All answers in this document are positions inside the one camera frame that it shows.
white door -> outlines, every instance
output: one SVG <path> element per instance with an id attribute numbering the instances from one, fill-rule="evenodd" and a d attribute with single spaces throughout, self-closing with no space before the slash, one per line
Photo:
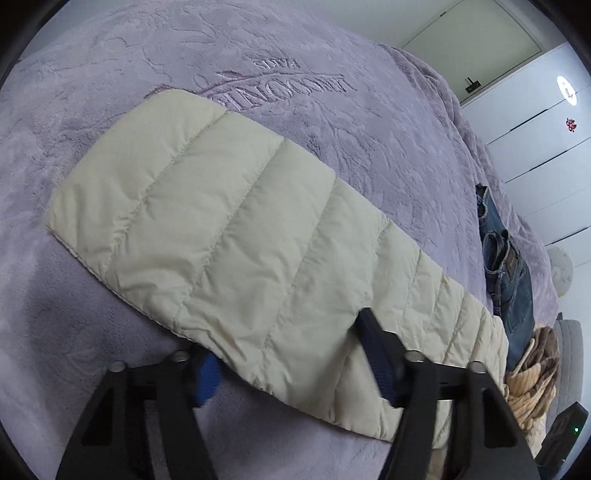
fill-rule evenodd
<path id="1" fill-rule="evenodd" d="M 437 70 L 460 101 L 541 51 L 493 0 L 463 0 L 404 49 Z M 468 78 L 481 87 L 468 92 Z"/>

embossed logo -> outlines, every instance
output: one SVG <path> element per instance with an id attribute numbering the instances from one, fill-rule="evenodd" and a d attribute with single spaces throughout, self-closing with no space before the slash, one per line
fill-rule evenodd
<path id="1" fill-rule="evenodd" d="M 356 91 L 342 74 L 294 71 L 301 70 L 295 59 L 269 58 L 254 60 L 253 64 L 262 72 L 248 75 L 233 70 L 224 70 L 217 72 L 221 82 L 198 92 L 187 91 L 207 97 L 229 110 L 238 112 L 281 100 L 289 100 L 297 95 Z M 161 85 L 148 96 L 168 88 L 174 87 Z"/>

quilted seam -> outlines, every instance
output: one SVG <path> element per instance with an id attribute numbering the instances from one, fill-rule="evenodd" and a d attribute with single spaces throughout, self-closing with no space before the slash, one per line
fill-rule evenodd
<path id="1" fill-rule="evenodd" d="M 378 245 L 379 245 L 379 241 L 382 238 L 382 234 L 384 233 L 384 231 L 386 230 L 386 227 L 388 226 L 388 218 L 384 215 L 384 217 L 382 218 L 382 225 L 379 228 L 379 234 L 376 237 L 375 243 L 374 243 L 374 259 L 372 261 L 372 268 L 371 268 L 371 279 L 370 282 L 373 283 L 374 281 L 374 271 L 375 271 L 375 266 L 378 263 Z M 369 290 L 365 293 L 365 298 L 366 301 L 369 302 L 371 300 L 371 295 L 369 293 Z M 337 398 L 336 398 L 336 393 L 339 390 L 339 385 L 341 382 L 341 379 L 343 378 L 343 372 L 345 371 L 345 367 L 347 366 L 347 364 L 350 362 L 350 356 L 351 353 L 353 352 L 355 348 L 355 345 L 350 346 L 349 347 L 349 352 L 347 353 L 347 355 L 345 356 L 345 360 L 343 361 L 343 366 L 341 367 L 341 369 L 339 370 L 339 377 L 335 383 L 335 395 L 333 396 L 333 400 L 330 403 L 330 408 L 329 408 L 329 417 L 331 418 L 335 418 L 335 411 L 336 411 L 336 402 L 337 402 Z"/>
<path id="2" fill-rule="evenodd" d="M 437 310 L 437 305 L 439 305 L 439 297 L 441 295 L 441 285 L 443 285 L 443 279 L 445 278 L 445 273 L 443 270 L 441 271 L 441 279 L 439 279 L 439 287 L 437 288 L 437 296 L 435 297 L 435 303 L 433 304 L 433 311 L 431 312 L 431 319 L 429 320 L 429 325 L 425 327 L 425 333 L 431 331 L 431 327 L 433 327 L 433 320 L 435 319 L 435 310 Z"/>
<path id="3" fill-rule="evenodd" d="M 226 116 L 227 113 L 228 113 L 227 110 L 224 111 L 224 113 L 221 114 L 218 118 L 216 118 L 213 122 L 209 123 L 208 125 L 205 125 L 205 127 L 203 127 L 201 130 L 199 130 L 199 132 L 197 132 L 193 137 L 191 137 L 189 139 L 189 141 L 187 142 L 187 145 L 185 145 L 185 147 L 180 152 L 178 152 L 178 154 L 176 156 L 174 156 L 173 158 L 170 159 L 169 164 L 166 165 L 166 167 L 164 167 L 164 169 L 158 174 L 158 176 L 154 179 L 154 181 L 150 185 L 148 185 L 144 196 L 139 201 L 137 206 L 129 214 L 127 225 L 125 225 L 125 229 L 123 230 L 123 233 L 121 234 L 121 236 L 119 238 L 113 237 L 113 241 L 111 243 L 111 255 L 109 256 L 109 259 L 107 260 L 107 265 L 105 267 L 105 278 L 106 278 L 107 274 L 109 273 L 109 270 L 111 269 L 111 264 L 113 263 L 113 260 L 115 258 L 115 254 L 116 254 L 117 250 L 121 247 L 121 245 L 125 241 L 125 238 L 127 237 L 127 234 L 129 233 L 129 230 L 131 229 L 131 226 L 133 225 L 134 220 L 137 218 L 142 207 L 148 201 L 148 197 L 150 196 L 150 193 L 152 192 L 152 189 L 154 188 L 154 186 L 160 181 L 160 179 L 164 176 L 164 174 L 166 172 L 168 172 L 171 168 L 173 168 L 179 162 L 179 160 L 183 157 L 185 152 L 195 142 L 195 140 L 197 140 L 199 138 L 199 136 L 201 136 L 201 134 L 204 133 L 206 130 L 208 130 L 211 127 L 213 127 L 214 125 L 216 125 L 222 118 L 224 118 L 224 116 Z"/>
<path id="4" fill-rule="evenodd" d="M 464 289 L 464 291 L 462 293 L 462 300 L 460 301 L 460 310 L 458 311 L 457 318 L 456 318 L 454 325 L 453 325 L 452 338 L 449 340 L 449 343 L 447 344 L 447 349 L 445 350 L 445 355 L 443 355 L 442 364 L 447 363 L 447 356 L 449 355 L 449 351 L 451 350 L 452 345 L 456 341 L 457 331 L 458 331 L 458 327 L 460 325 L 460 317 L 462 316 L 462 306 L 464 305 L 464 301 L 466 300 L 466 295 L 467 295 L 467 291 Z"/>
<path id="5" fill-rule="evenodd" d="M 330 199 L 333 196 L 333 192 L 335 191 L 335 187 L 336 187 L 336 183 L 339 179 L 335 176 L 335 181 L 333 182 L 333 185 L 330 189 L 328 198 L 326 199 L 326 203 L 324 204 L 324 208 L 322 209 L 322 212 L 320 214 L 320 217 L 318 218 L 318 222 L 316 223 L 316 226 L 314 227 L 314 231 L 312 232 L 312 235 L 310 237 L 310 240 L 308 241 L 308 244 L 306 245 L 306 250 L 304 250 L 304 255 L 302 255 L 301 260 L 300 260 L 300 264 L 297 267 L 297 270 L 295 271 L 294 274 L 294 278 L 291 280 L 291 284 L 289 286 L 289 288 L 287 289 L 287 292 L 285 293 L 285 297 L 283 298 L 283 302 L 281 303 L 281 307 L 279 308 L 279 312 L 277 312 L 277 316 L 275 317 L 275 321 L 271 323 L 269 330 L 267 332 L 267 334 L 265 335 L 265 339 L 263 340 L 262 346 L 261 346 L 261 358 L 257 363 L 257 370 L 258 373 L 255 374 L 255 378 L 259 379 L 259 382 L 262 384 L 263 382 L 261 381 L 262 379 L 260 378 L 263 372 L 263 362 L 265 360 L 265 351 L 267 350 L 267 347 L 269 345 L 269 342 L 271 341 L 271 334 L 274 331 L 274 328 L 279 326 L 279 318 L 281 316 L 281 313 L 283 312 L 283 307 L 285 306 L 285 302 L 287 302 L 287 299 L 290 298 L 291 296 L 291 292 L 293 291 L 293 289 L 296 286 L 296 280 L 298 277 L 298 274 L 300 273 L 300 269 L 301 266 L 304 264 L 304 260 L 306 259 L 306 255 L 308 254 L 309 250 L 310 250 L 310 246 L 312 245 L 312 242 L 314 241 L 314 239 L 316 238 L 317 234 L 318 234 L 318 226 L 322 223 L 322 218 L 324 216 L 324 214 L 326 213 L 326 211 L 328 210 L 328 205 L 330 203 Z"/>
<path id="6" fill-rule="evenodd" d="M 413 292 L 413 288 L 414 288 L 414 280 L 415 278 L 417 278 L 417 272 L 418 272 L 418 265 L 421 262 L 421 258 L 423 256 L 423 250 L 419 250 L 418 251 L 418 257 L 417 257 L 417 264 L 414 267 L 414 273 L 413 273 L 413 277 L 411 279 L 411 281 L 408 284 L 408 293 L 407 293 L 407 298 L 404 301 L 404 308 L 402 309 L 402 319 L 404 320 L 406 318 L 406 312 L 408 309 L 408 305 L 410 304 L 410 295 Z"/>
<path id="7" fill-rule="evenodd" d="M 482 310 L 480 311 L 480 319 L 478 324 L 478 331 L 476 332 L 476 340 L 482 338 L 482 329 L 485 327 L 485 322 L 482 321 Z M 491 335 L 489 337 L 488 342 L 492 341 L 492 335 L 495 333 L 494 329 L 491 328 Z M 469 359 L 472 360 L 474 358 L 474 352 L 476 351 L 476 342 L 472 345 L 472 351 L 470 352 Z"/>
<path id="8" fill-rule="evenodd" d="M 205 270 L 205 268 L 210 264 L 211 259 L 212 259 L 212 256 L 213 256 L 213 251 L 219 245 L 220 240 L 223 238 L 224 233 L 228 229 L 228 225 L 230 225 L 230 223 L 232 223 L 232 220 L 234 219 L 234 217 L 236 216 L 236 214 L 240 211 L 240 208 L 242 207 L 242 204 L 244 203 L 244 200 L 246 200 L 246 197 L 248 197 L 248 194 L 252 191 L 252 188 L 254 187 L 254 184 L 259 179 L 259 177 L 261 176 L 261 174 L 265 171 L 265 169 L 268 167 L 269 163 L 271 163 L 271 161 L 275 158 L 275 156 L 277 155 L 277 153 L 279 152 L 279 150 L 281 149 L 281 147 L 283 147 L 283 145 L 285 145 L 285 142 L 286 141 L 287 141 L 287 139 L 285 139 L 285 138 L 283 138 L 281 140 L 281 143 L 279 143 L 279 146 L 275 149 L 275 151 L 273 152 L 273 154 L 271 155 L 271 157 L 269 158 L 269 160 L 267 160 L 265 162 L 265 164 L 262 166 L 262 168 L 257 172 L 254 180 L 249 184 L 248 188 L 246 189 L 246 192 L 244 193 L 244 195 L 238 201 L 238 206 L 236 207 L 236 209 L 232 212 L 231 215 L 228 216 L 228 221 L 218 231 L 218 233 L 216 235 L 216 240 L 214 241 L 213 245 L 210 247 L 209 252 L 207 253 L 207 257 L 206 257 L 205 261 L 203 262 L 202 267 L 199 269 L 199 271 L 195 275 L 195 279 L 191 282 L 192 283 L 192 286 L 191 286 L 190 290 L 187 292 L 187 294 L 183 297 L 183 299 L 181 300 L 180 304 L 178 305 L 178 309 L 177 309 L 176 313 L 174 314 L 174 317 L 173 317 L 173 319 L 171 321 L 171 324 L 172 324 L 174 330 L 178 330 L 178 328 L 177 328 L 177 321 L 178 321 L 178 317 L 181 315 L 181 311 L 183 309 L 183 306 L 185 305 L 185 302 L 193 295 L 193 292 L 195 292 L 195 289 L 197 288 L 197 281 L 199 280 L 199 277 L 201 276 L 201 273 L 203 273 L 203 271 Z"/>

metal screw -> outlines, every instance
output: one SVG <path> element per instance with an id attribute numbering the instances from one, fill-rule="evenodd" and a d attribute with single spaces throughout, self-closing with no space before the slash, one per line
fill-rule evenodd
<path id="1" fill-rule="evenodd" d="M 112 364 L 109 365 L 109 370 L 111 372 L 113 372 L 114 374 L 118 374 L 119 372 L 122 372 L 126 368 L 127 368 L 127 365 L 125 364 L 125 362 L 122 362 L 121 360 L 117 360 L 116 362 L 113 362 Z"/>
<path id="2" fill-rule="evenodd" d="M 189 352 L 187 352 L 186 350 L 177 350 L 170 356 L 170 358 L 173 362 L 186 362 L 187 360 L 189 360 Z"/>
<path id="3" fill-rule="evenodd" d="M 408 352 L 406 352 L 404 357 L 406 358 L 406 360 L 414 364 L 419 364 L 425 361 L 424 355 L 418 350 L 409 350 Z"/>
<path id="4" fill-rule="evenodd" d="M 472 362 L 468 368 L 476 374 L 485 374 L 487 372 L 486 365 L 482 362 Z"/>

bed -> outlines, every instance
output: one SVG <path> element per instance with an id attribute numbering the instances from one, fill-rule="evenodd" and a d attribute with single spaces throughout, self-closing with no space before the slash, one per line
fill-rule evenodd
<path id="1" fill-rule="evenodd" d="M 105 365 L 159 361 L 183 340 L 118 300 L 45 229 L 53 189 L 147 96 L 184 89 L 302 145 L 483 303 L 475 185 L 491 186 L 558 311 L 550 263 L 501 190 L 457 98 L 423 62 L 262 0 L 152 0 L 84 22 L 19 62 L 0 90 L 0 420 L 53 479 Z M 220 478 L 374 478 L 389 445 L 297 412 L 227 372 L 197 412 Z"/>

